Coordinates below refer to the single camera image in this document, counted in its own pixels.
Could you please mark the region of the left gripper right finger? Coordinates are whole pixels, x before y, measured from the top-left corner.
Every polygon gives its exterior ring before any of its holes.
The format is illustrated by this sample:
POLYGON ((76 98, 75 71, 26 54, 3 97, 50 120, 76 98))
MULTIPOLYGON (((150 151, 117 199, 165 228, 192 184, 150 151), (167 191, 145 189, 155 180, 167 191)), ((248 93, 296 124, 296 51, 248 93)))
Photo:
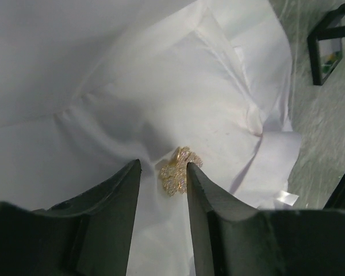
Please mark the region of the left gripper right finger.
POLYGON ((258 210, 187 166, 197 275, 345 275, 345 210, 258 210))

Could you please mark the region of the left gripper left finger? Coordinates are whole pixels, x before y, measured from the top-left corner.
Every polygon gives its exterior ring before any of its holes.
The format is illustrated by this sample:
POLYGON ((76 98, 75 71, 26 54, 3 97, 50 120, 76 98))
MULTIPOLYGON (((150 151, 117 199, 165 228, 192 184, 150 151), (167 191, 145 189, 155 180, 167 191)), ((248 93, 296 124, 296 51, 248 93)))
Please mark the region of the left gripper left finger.
POLYGON ((125 275, 141 163, 50 209, 0 202, 0 275, 125 275))

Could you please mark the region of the gold brooch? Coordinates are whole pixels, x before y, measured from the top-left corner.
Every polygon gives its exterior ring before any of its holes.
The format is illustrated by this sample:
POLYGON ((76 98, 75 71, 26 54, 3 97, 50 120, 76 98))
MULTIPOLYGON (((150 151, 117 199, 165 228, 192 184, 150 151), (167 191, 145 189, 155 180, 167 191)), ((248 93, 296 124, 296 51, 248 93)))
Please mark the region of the gold brooch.
POLYGON ((178 147, 172 157, 159 171, 159 180, 169 197, 187 192, 187 164, 202 167, 202 159, 189 147, 178 147))

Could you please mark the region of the white garment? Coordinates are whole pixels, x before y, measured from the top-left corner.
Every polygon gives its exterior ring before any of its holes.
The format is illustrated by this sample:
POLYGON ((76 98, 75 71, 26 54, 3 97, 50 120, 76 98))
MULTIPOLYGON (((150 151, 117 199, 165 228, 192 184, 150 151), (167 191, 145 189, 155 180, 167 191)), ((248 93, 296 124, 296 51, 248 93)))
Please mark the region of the white garment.
POLYGON ((292 56, 269 1, 0 1, 0 200, 50 207, 130 160, 127 275, 195 275, 179 147, 254 208, 297 201, 292 56))

